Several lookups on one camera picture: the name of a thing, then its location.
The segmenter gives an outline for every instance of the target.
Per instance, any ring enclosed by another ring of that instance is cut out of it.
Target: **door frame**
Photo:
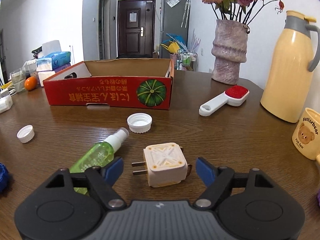
[[[104,57],[105,59],[111,59],[111,50],[110,50],[110,4],[111,4],[111,0],[104,0],[105,4],[104,4],[104,26],[103,26],[103,30],[104,30]],[[99,12],[100,12],[100,0],[98,1],[98,19],[97,19],[97,29],[98,29],[98,51],[99,51],[99,58],[100,58],[100,50],[99,50]]]
[[[0,35],[2,35],[2,48],[3,48],[3,52],[4,52],[5,49],[4,49],[3,29],[0,30]],[[2,76],[3,79],[4,79],[4,80],[3,80],[4,84],[5,84],[6,82],[8,82],[8,69],[7,69],[7,64],[6,64],[5,60],[6,60],[6,57],[5,57],[5,55],[4,55],[4,66],[3,66],[3,65],[0,65],[1,76]],[[3,70],[2,70],[3,67],[4,67],[4,69],[5,69],[5,73],[7,74],[6,77],[3,76]]]
[[[117,54],[119,56],[119,36],[120,36],[120,22],[119,22],[119,4],[121,1],[152,1],[152,27],[151,27],[151,56],[155,50],[155,23],[156,23],[156,0],[118,0],[117,4]]]

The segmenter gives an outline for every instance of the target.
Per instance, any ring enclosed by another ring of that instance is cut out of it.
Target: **flower vase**
[[[248,27],[237,21],[217,20],[216,37],[212,55],[216,57],[212,79],[236,85],[239,80],[240,64],[247,61]]]

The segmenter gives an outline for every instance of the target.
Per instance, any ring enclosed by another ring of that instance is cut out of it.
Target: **red box side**
[[[148,107],[137,96],[138,87],[147,80],[157,80],[166,87],[166,96],[158,106]],[[89,77],[44,82],[50,105],[108,104],[117,107],[169,109],[172,77]]]

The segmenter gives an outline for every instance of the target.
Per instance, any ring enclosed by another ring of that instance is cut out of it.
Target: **orange fruit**
[[[37,84],[38,84],[38,81],[37,81],[37,79],[35,77],[29,77],[25,81],[24,87],[25,87],[26,90],[31,91],[31,90],[36,88]]]

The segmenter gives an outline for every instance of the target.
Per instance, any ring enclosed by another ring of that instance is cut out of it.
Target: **door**
[[[118,56],[152,56],[156,0],[118,1]]]
[[[3,45],[3,30],[0,31],[0,65],[2,70],[2,76],[4,79],[4,83],[6,84],[8,82],[8,76],[7,76],[7,68],[5,65],[5,55],[4,55],[4,45]]]
[[[99,0],[99,58],[110,59],[110,0]]]

